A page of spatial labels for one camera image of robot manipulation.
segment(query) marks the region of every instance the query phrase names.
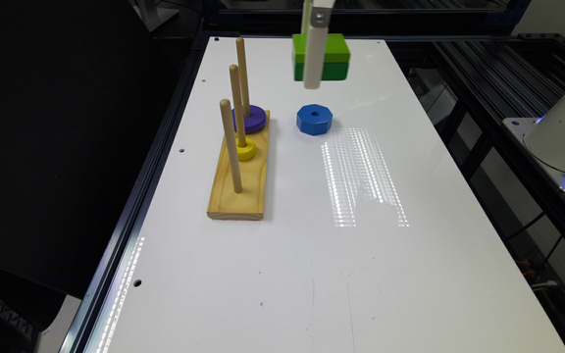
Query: wooden peg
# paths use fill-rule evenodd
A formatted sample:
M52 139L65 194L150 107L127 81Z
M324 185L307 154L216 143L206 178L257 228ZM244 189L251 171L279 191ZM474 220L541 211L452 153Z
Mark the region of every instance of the wooden peg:
M239 68L231 65L232 103L234 104L234 120L236 122L236 138L238 146L245 147L245 123L243 121L243 108L241 106L241 85L239 83Z
M250 118L250 92L247 88L247 64L245 63L245 43L243 38L236 39L236 56L239 61L239 78L241 82L241 99L243 100L243 117Z
M222 99L220 102L220 110L222 111L222 121L224 122L224 135L226 136L226 148L228 149L228 159L231 164L232 185L234 192L243 191L241 186L241 171L239 169L239 158L236 153L236 142L234 140L234 126L232 126L232 110L231 102L228 99Z

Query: green block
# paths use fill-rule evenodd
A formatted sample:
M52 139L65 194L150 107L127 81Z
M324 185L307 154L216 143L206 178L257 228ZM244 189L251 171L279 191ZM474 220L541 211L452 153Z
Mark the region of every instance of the green block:
M306 34L293 35L293 61L304 63L306 56ZM341 33L329 33L326 43L325 63L347 63L350 61L350 49Z
M348 76L348 63L324 63L322 80L345 80ZM301 81L304 75L304 63L295 63L294 79Z

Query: wooden peg board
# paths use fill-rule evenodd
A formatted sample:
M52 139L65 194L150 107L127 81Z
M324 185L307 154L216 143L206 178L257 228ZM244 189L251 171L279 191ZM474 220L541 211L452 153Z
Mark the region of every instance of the wooden peg board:
M209 218L237 221L259 221L263 219L267 151L270 136L270 111L265 112L267 114L265 128L249 135L256 144L256 155L249 161L239 162L243 185L243 191L240 193L235 193L232 187L231 167L226 138L224 137L206 212Z

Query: white table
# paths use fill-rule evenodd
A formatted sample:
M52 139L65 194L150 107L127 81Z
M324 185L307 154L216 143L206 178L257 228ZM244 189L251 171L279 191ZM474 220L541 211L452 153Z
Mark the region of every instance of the white table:
M245 45L272 117L264 220L206 216L236 63L211 40L89 352L565 352L384 42L348 40L348 79L315 91L290 39ZM295 125L312 103L325 135Z

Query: yellow ring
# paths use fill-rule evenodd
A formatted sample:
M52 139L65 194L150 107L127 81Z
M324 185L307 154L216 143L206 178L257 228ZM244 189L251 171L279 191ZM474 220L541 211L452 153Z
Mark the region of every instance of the yellow ring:
M239 156L239 161L249 161L256 155L256 144L254 141L245 137L245 142L247 143L245 147L239 147L239 139L236 140L236 153Z

